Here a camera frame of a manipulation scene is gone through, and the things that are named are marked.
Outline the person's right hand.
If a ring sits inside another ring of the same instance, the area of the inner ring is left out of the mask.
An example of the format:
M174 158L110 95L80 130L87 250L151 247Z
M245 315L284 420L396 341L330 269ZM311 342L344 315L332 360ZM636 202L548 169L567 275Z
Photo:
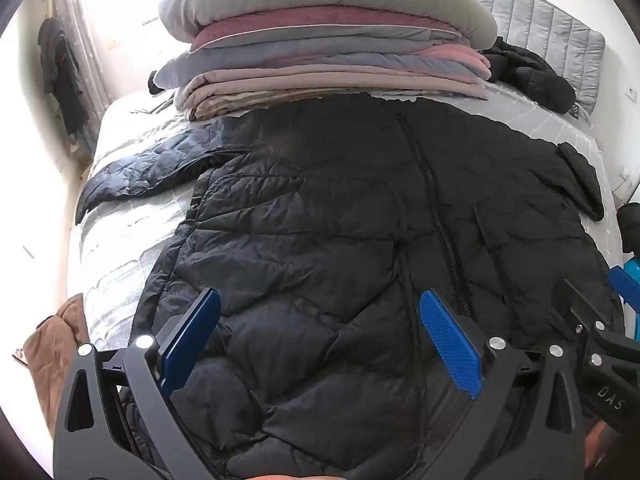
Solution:
M585 438L585 474L597 466L619 436L604 420L593 425Z

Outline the person's left hand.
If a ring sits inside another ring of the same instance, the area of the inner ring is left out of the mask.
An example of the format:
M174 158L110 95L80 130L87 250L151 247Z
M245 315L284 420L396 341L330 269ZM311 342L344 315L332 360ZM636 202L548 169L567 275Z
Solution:
M260 476L251 478L250 480L334 480L334 477L328 476L310 476L310 477L293 477L285 474L268 474L268 476Z

